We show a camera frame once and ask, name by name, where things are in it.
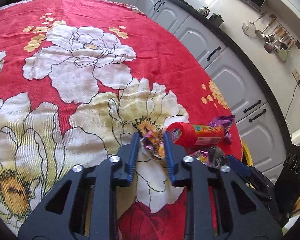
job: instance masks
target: kitchen wall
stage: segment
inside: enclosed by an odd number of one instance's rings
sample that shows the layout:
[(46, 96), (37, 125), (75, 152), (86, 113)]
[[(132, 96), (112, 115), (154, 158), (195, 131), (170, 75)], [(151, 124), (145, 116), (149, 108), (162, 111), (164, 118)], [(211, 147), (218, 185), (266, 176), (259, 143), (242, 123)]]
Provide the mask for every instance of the kitchen wall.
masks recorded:
[[(196, 10), (202, 6), (208, 6), (210, 15), (213, 13), (220, 14), (225, 21), (221, 26), (222, 29), (237, 45), (248, 55), (251, 61), (256, 65), (260, 73), (271, 88), (278, 104), (285, 116), (292, 99), (293, 90), (297, 85), (292, 70), (295, 68), (300, 74), (300, 50), (293, 46), (289, 52), (286, 62), (282, 62), (274, 53), (268, 54), (263, 47), (264, 41), (259, 38), (246, 36), (242, 31), (242, 24), (246, 21), (253, 22), (260, 13), (254, 10), (241, 0), (185, 0)], [(263, 29), (270, 18), (270, 13), (274, 13), (267, 4), (262, 7), (262, 12), (268, 13), (256, 23), (257, 29)], [(280, 23), (298, 40), (296, 34), (278, 18)], [(273, 24), (265, 34), (270, 33), (276, 24)], [(290, 125), (290, 132), (293, 133), (300, 129), (300, 88), (297, 88), (293, 103), (286, 118)]]

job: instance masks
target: metal kettle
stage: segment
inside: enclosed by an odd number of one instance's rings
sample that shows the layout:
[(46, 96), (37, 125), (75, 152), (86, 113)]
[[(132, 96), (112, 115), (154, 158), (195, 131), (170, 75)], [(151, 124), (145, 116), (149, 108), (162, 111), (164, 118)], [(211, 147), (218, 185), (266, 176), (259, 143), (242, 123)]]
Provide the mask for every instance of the metal kettle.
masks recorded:
[(201, 15), (203, 15), (204, 17), (207, 17), (209, 15), (209, 8), (206, 6), (202, 6), (199, 10), (198, 13), (200, 13)]

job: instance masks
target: table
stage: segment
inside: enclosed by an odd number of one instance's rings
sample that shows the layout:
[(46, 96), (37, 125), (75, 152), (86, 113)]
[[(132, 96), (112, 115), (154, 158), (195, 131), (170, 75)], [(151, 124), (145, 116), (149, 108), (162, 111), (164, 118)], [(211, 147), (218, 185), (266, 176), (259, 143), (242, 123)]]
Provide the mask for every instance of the table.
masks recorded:
[[(137, 8), (102, 0), (25, 0), (0, 9), (0, 217), (15, 234), (75, 164), (98, 165), (149, 129), (231, 114), (171, 33)], [(232, 144), (242, 157), (237, 128)], [(165, 161), (139, 152), (117, 190), (123, 239), (183, 239), (186, 193)]]

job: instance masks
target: round table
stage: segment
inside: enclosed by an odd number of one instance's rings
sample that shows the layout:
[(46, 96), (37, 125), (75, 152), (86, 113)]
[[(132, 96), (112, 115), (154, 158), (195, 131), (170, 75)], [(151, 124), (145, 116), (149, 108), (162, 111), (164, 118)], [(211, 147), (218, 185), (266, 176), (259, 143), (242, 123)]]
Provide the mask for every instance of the round table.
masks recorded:
[[(75, 164), (98, 165), (134, 132), (207, 124), (231, 111), (184, 45), (133, 6), (25, 0), (0, 8), (0, 217), (15, 234)], [(242, 157), (233, 124), (232, 144)], [(117, 190), (123, 239), (183, 239), (186, 192), (139, 152)]]

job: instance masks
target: black countertop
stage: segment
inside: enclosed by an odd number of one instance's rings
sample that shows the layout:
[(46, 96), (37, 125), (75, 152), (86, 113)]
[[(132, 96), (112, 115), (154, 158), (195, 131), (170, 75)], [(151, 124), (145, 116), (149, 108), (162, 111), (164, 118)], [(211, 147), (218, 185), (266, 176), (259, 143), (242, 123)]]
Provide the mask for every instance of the black countertop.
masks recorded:
[(275, 99), (270, 87), (268, 86), (267, 82), (253, 64), (253, 62), (249, 59), (249, 57), (239, 48), (239, 46), (227, 35), (225, 34), (220, 28), (216, 27), (212, 24), (210, 20), (206, 17), (202, 16), (198, 13), (191, 5), (189, 5), (184, 0), (169, 0), (170, 2), (174, 3), (175, 5), (179, 6), (186, 12), (188, 12), (192, 17), (197, 19), (201, 22), (205, 27), (207, 27), (214, 35), (218, 37), (226, 46), (228, 46), (236, 55), (237, 57), (244, 63), (247, 67), (257, 84), (259, 85), (260, 89), (262, 90), (263, 94), (265, 95), (273, 113), (278, 123), (282, 139), (284, 142), (284, 146), (286, 149), (286, 154), (288, 155), (291, 152), (291, 138), (288, 127), (286, 125), (285, 119), (283, 117), (282, 111), (279, 107), (277, 100)]

